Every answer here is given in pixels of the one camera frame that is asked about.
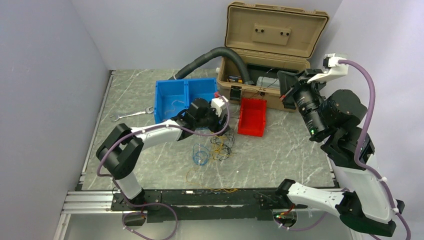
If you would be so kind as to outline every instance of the red plastic container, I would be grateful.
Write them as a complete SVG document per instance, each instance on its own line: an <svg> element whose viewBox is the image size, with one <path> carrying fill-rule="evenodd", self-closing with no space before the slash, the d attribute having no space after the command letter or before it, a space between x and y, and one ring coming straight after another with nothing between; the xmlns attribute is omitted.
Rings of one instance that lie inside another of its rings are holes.
<svg viewBox="0 0 424 240"><path fill-rule="evenodd" d="M238 134L262 137L267 123L267 101L242 98Z"/></svg>

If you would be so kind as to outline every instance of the toolbox latch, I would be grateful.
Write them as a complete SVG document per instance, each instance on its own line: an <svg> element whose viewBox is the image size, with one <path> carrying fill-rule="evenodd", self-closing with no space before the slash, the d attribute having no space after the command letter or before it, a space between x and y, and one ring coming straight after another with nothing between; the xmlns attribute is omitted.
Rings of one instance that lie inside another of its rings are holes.
<svg viewBox="0 0 424 240"><path fill-rule="evenodd" d="M231 89L229 90L229 99L240 102L242 99L242 87L231 86Z"/></svg>

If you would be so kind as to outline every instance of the yellow wire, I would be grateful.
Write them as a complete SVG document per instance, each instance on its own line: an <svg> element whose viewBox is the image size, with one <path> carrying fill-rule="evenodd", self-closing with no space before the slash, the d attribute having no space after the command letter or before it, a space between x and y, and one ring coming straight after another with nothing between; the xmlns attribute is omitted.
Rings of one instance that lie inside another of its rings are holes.
<svg viewBox="0 0 424 240"><path fill-rule="evenodd" d="M228 137L227 136L217 136L217 138L221 141L220 142L220 144L213 144L212 146L212 151L210 151L210 153L211 153L211 155L212 155L212 160L209 162L209 164L212 164L215 160L218 160L219 158L217 158L219 155L223 155L223 156L228 156L228 157L230 157L231 156L231 154L221 154L221 152L222 152L222 150L223 150L223 148L224 148L224 141L226 140L226 138L228 139ZM223 190L223 191L225 191L225 192L227 192L227 193L234 193L235 191L237 191L238 189L237 188L219 188L219 189L213 189L213 188L210 188L210 187L207 187L207 186L204 186L204 185L202 185L202 184L200 184L200 183L198 183L198 182L192 182L192 181L189 181L188 180L188 176L189 176L189 173L191 172L191 171L193 171L193 170L199 170L200 169L200 167L197 167L197 169L195 169L195 167L192 167L192 168L190 168L189 170L188 170L188 172L185 174L185 182L186 183L188 183L188 184L192 184L192 185L197 185L197 186L200 186L201 188L204 188L204 189L208 189L208 190L212 190L212 191L221 191L221 190Z"/></svg>
<svg viewBox="0 0 424 240"><path fill-rule="evenodd" d="M192 182L192 181L189 181L188 180L188 176L189 176L189 173L192 171L192 170L194 170L195 168L194 167L192 167L192 168L190 168L190 170L188 170L188 172L187 172L187 174L185 174L185 182L186 183L188 183L188 184L192 184L192 185L197 185L197 186L200 186L201 188L204 188L204 189L208 189L208 190L212 190L212 191L221 191L221 190L224 190L225 192L227 192L227 193L234 193L235 191L237 191L238 189L237 188L219 188L219 189L213 189L213 188L209 188L209 187L207 187L207 186L204 186L204 185L202 185L202 184L200 184L200 183L198 183L198 182Z"/></svg>

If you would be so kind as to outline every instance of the wire bundle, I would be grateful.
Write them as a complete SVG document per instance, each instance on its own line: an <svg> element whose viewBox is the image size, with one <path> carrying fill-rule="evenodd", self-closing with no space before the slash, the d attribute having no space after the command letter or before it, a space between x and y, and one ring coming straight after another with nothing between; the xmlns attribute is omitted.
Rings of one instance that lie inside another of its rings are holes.
<svg viewBox="0 0 424 240"><path fill-rule="evenodd" d="M207 147L198 143L194 144L193 145L193 162L199 166L203 166L207 164L209 161L209 158L211 157L210 152L211 151L209 151Z"/></svg>
<svg viewBox="0 0 424 240"><path fill-rule="evenodd" d="M212 144L212 151L210 152L214 160L223 161L233 155L232 147L235 143L234 130L230 128L222 136L214 136L210 140Z"/></svg>

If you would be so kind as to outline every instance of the toolbox lid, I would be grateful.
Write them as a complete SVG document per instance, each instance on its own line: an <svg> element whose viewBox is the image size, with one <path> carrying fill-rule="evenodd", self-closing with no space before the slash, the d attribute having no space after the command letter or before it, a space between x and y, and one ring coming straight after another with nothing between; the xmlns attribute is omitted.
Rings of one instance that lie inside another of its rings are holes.
<svg viewBox="0 0 424 240"><path fill-rule="evenodd" d="M308 59L329 19L324 11L235 1L228 6L225 46Z"/></svg>

